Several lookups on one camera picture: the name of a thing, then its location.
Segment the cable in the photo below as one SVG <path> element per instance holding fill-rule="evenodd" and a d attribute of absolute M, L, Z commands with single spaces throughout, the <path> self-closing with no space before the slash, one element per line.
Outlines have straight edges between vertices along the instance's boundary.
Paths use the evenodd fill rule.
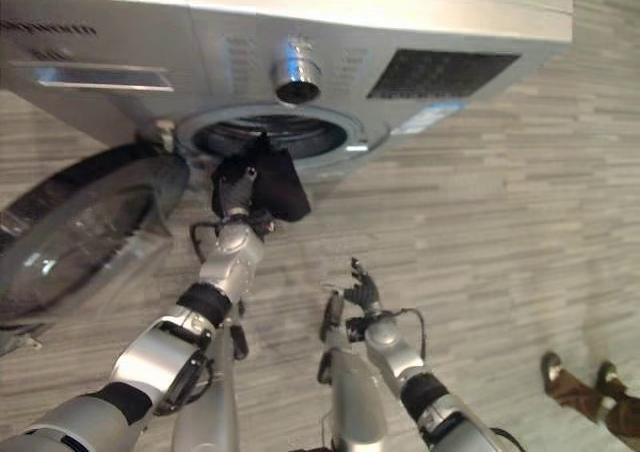
<path fill-rule="evenodd" d="M 525 448 L 522 447 L 522 445 L 520 445 L 520 442 L 518 442 L 518 440 L 506 430 L 499 429 L 497 427 L 492 427 L 491 432 L 493 432 L 496 435 L 499 435 L 500 437 L 504 437 L 505 439 L 507 439 L 509 442 L 515 445 L 520 452 L 527 452 Z"/>
<path fill-rule="evenodd" d="M 418 317 L 418 320 L 420 321 L 420 357 L 422 358 L 423 361 L 426 361 L 427 360 L 427 331 L 426 331 L 426 325 L 425 325 L 424 316 L 422 315 L 422 312 L 420 312 L 418 309 L 415 309 L 415 308 L 408 308 L 408 309 L 400 309 L 397 312 L 392 312 L 391 315 L 393 317 L 397 317 L 399 315 L 403 315 L 408 312 L 415 314 L 416 317 Z"/>

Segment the washing machine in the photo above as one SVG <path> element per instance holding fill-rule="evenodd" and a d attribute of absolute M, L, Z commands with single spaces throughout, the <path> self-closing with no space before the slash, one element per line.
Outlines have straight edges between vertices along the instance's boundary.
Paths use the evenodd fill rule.
<path fill-rule="evenodd" d="M 252 138 L 340 179 L 566 49 L 572 1 L 0 0 L 0 32 L 0 85 L 113 147 L 2 213 L 13 340 L 153 257 L 189 180 Z"/>

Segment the dark garment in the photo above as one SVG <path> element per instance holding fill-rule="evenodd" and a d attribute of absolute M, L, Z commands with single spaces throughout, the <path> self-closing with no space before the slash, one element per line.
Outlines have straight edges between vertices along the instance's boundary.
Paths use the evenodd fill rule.
<path fill-rule="evenodd" d="M 609 431 L 632 450 L 640 451 L 640 399 L 629 397 L 626 387 L 614 379 L 603 392 L 617 403 L 602 419 Z M 604 395 L 587 387 L 566 370 L 551 382 L 549 396 L 563 407 L 571 407 L 593 422 L 598 421 Z"/>

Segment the black joint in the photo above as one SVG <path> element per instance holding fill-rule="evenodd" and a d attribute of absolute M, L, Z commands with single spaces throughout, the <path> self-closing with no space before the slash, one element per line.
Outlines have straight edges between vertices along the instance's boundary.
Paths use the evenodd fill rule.
<path fill-rule="evenodd" d="M 364 341 L 364 334 L 367 331 L 367 327 L 371 325 L 372 321 L 368 317 L 350 317 L 345 322 L 347 329 L 347 339 L 349 342 L 362 342 Z"/>
<path fill-rule="evenodd" d="M 153 405 L 147 394 L 123 382 L 107 384 L 101 390 L 87 394 L 87 397 L 95 397 L 115 406 L 129 425 L 142 419 Z"/>
<path fill-rule="evenodd" d="M 330 385 L 331 384 L 331 363 L 333 356 L 330 351 L 327 351 L 322 354 L 322 358 L 320 359 L 320 365 L 318 366 L 318 375 L 316 379 L 318 383 L 321 385 Z"/>
<path fill-rule="evenodd" d="M 427 407 L 448 393 L 435 375 L 419 374 L 407 381 L 400 398 L 411 418 L 417 421 Z"/>
<path fill-rule="evenodd" d="M 89 452 L 84 445 L 78 442 L 76 439 L 71 437 L 70 435 L 65 435 L 60 439 L 60 443 L 69 447 L 73 452 Z"/>
<path fill-rule="evenodd" d="M 320 341 L 327 339 L 327 334 L 334 327 L 339 327 L 342 323 L 342 310 L 344 308 L 344 300 L 338 292 L 333 292 L 324 308 L 324 316 L 322 325 L 320 326 Z"/>
<path fill-rule="evenodd" d="M 249 355 L 249 344 L 247 337 L 244 335 L 244 329 L 241 325 L 232 325 L 231 340 L 233 340 L 233 358 L 236 360 L 244 360 Z"/>
<path fill-rule="evenodd" d="M 231 309 L 229 298 L 207 283 L 192 284 L 180 296 L 177 304 L 201 314 L 216 328 L 220 326 Z"/>

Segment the brown shoe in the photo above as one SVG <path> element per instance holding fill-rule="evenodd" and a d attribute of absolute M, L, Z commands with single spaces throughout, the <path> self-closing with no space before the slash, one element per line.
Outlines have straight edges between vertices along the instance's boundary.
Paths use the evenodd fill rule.
<path fill-rule="evenodd" d="M 598 369 L 595 389 L 602 395 L 621 400 L 625 396 L 627 387 L 620 381 L 616 366 L 608 360 L 603 362 Z"/>
<path fill-rule="evenodd" d="M 562 359 L 555 352 L 547 352 L 540 359 L 540 372 L 542 373 L 544 391 L 547 395 L 551 393 L 551 384 L 558 378 L 563 368 Z"/>

